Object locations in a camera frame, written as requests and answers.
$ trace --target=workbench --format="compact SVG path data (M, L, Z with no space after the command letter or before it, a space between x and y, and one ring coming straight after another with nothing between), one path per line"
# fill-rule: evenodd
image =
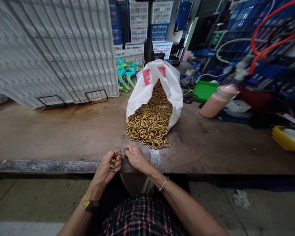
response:
M164 173L295 174L295 153L282 149L271 129L204 118L198 102L184 104L167 135L170 148L130 141L125 135L129 96L47 111L14 101L0 105L0 173L94 173L110 149L132 144ZM121 171L135 172L127 159Z

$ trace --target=black wire stand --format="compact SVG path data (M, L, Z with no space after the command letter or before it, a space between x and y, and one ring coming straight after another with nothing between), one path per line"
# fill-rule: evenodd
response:
M47 105L46 103L44 103L41 99L43 98L48 98L48 97L57 97L59 98L62 103L63 103L63 106L60 106L62 103L59 103L59 104L55 104L55 105ZM58 96L58 95L53 95L53 96L46 96L46 97L39 97L37 98L42 104L45 105L45 109L44 110L55 110L55 109L62 109L64 108L67 104Z
M107 100L105 100L105 101L101 101L101 102L98 102L98 101L93 101L93 103L92 103L92 101L89 99L89 97L88 97L88 94L89 93L93 93L93 92L100 92L100 91L104 91L105 92L105 95L106 95L106 98L107 98ZM86 92L85 93L85 96L88 98L88 101L89 101L89 104L90 105L94 105L94 104L98 104L98 103L102 103L102 102L108 102L108 96L107 96L107 93L106 93L106 90L104 90L104 89L100 89L100 90L96 90L96 91L91 91L91 92Z

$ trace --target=white hose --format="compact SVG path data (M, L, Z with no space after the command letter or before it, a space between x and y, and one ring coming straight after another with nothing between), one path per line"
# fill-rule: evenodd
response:
M273 7L275 5L275 0L272 0L272 5L271 5L271 8L270 10L268 11L268 13L266 14L266 16L264 17L264 19L271 13L271 11L273 10Z
M216 51L216 57L217 59L219 59L221 62L225 62L225 63L230 63L230 61L227 61L227 60L224 60L222 59L220 56L219 56L219 51L221 50L222 47L224 47L226 44L229 44L229 43L233 43L233 42L237 42L237 41L251 41L251 38L241 38L241 39L233 39L233 40L230 40L226 43L224 43L222 46L219 47L219 49ZM264 39L255 39L255 42L267 42L267 40L264 40Z
M202 76L204 76L204 75L210 75L210 76L212 76L212 77L220 77L221 75L211 75L211 74L203 74L203 75L200 75L199 76L199 78L197 79L197 81L196 81L196 83L200 80L200 78L202 77Z

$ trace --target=orange tube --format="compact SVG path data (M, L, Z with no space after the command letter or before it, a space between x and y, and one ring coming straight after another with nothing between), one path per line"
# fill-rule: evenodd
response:
M276 9L274 12L272 12L270 15L268 15L258 26L257 26L257 28L256 28L256 30L254 31L254 33L253 33L253 35L252 35L252 37L251 37L251 41L250 41L250 47L251 47L251 49L252 49L252 51L254 52L254 54L256 54L257 56L259 55L259 54L261 54L261 56L259 56L259 57L261 57L261 58L266 58L266 56L265 55L262 55L262 52L258 52L257 51L257 49L256 49L256 44L255 44L255 38L256 38L256 35L257 35L257 33L258 33L258 31L259 31L259 29L261 28L261 26L265 23L265 22L267 22L268 21L268 19L270 19L273 15L275 15L276 13L278 13L279 11L281 11L281 10L283 10L283 9L285 9L285 8L287 8L287 7L289 7L289 6L291 6L291 5L293 5L293 4L295 4L295 0L293 0L293 1L291 1L291 2L289 2L289 3L287 3L287 4L285 4L285 5L283 5L283 6L281 6L280 8L278 8L278 9Z
M276 44L273 44L272 46L270 46L270 47L264 49L262 52L260 52L260 53L259 53L259 54L253 59L252 64L251 64L251 67L250 67L250 72L249 72L249 74L250 74L250 75L253 74L253 72L254 72L254 70L255 70L255 67L256 67L256 62L257 62L257 60L258 60L258 59L259 59L259 58L260 58L265 52L271 50L272 48L275 48L276 46L280 46L281 44L286 43L287 41L289 41L289 40L291 40L291 39L293 39L293 38L295 38L295 34L289 36L288 38L286 38L286 39L284 39L284 40L282 40L282 41L280 41L280 42L278 42L278 43L276 43Z

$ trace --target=pink water bottle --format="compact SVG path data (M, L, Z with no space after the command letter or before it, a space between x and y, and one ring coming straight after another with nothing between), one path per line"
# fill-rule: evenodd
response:
M238 93L238 88L234 84L218 87L216 92L211 95L209 100L200 109L199 113L206 118L214 117Z

